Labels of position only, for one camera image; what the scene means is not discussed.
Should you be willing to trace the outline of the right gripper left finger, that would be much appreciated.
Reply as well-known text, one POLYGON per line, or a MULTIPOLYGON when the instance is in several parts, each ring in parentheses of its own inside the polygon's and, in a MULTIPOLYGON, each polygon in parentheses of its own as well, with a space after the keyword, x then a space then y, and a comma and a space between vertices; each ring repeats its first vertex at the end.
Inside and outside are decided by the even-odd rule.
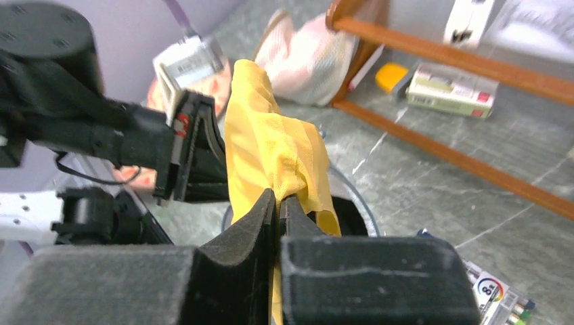
POLYGON ((2 324, 269 324, 275 197, 206 244, 58 245, 1 301, 2 324))

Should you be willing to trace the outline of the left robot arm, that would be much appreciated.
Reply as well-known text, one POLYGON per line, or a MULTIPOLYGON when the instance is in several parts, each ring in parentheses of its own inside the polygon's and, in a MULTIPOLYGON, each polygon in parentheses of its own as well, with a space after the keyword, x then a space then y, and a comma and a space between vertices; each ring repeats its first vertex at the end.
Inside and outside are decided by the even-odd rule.
MULTIPOLYGON (((224 68, 212 37, 200 36, 176 1, 168 7, 184 38, 157 59, 164 112, 104 96, 93 31, 77 11, 46 1, 1 6, 1 166, 19 167, 28 142, 156 173, 157 201, 229 198, 225 146, 215 100, 187 89, 224 68)), ((6 194, 1 237, 38 244, 167 244, 169 238, 130 195, 108 180, 61 191, 6 194)))

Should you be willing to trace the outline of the round white mesh laundry bag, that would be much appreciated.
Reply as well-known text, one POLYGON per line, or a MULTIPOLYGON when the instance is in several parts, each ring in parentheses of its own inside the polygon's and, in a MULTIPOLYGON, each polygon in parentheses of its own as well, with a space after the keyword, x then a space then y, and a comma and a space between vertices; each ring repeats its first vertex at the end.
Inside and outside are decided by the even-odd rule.
POLYGON ((351 181, 332 163, 328 169, 330 190, 343 236, 383 236, 374 214, 351 181))

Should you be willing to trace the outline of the yellow bra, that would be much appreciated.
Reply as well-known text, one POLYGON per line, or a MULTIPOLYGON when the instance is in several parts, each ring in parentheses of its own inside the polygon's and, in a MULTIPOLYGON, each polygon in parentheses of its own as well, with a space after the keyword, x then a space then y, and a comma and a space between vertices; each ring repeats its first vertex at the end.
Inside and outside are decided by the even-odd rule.
POLYGON ((320 230, 341 235, 319 131, 281 113, 267 73, 253 61, 234 64, 224 136, 233 222, 271 189, 277 203, 294 195, 304 212, 316 214, 320 230))

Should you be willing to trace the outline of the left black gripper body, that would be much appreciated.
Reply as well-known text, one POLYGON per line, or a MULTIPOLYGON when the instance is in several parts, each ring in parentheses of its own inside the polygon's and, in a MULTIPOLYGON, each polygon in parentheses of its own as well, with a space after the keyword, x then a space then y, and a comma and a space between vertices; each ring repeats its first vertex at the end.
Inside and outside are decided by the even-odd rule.
POLYGON ((215 100, 184 91, 171 123, 155 123, 156 181, 153 197, 186 203, 229 200, 225 145, 215 116, 215 100))

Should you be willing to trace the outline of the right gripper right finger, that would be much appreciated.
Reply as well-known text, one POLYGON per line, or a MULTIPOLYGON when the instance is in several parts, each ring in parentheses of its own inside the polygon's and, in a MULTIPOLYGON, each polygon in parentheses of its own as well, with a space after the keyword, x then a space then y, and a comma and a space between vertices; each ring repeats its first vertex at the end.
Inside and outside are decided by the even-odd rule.
POLYGON ((478 324, 463 262, 448 242, 328 236, 295 197, 280 205, 284 324, 478 324))

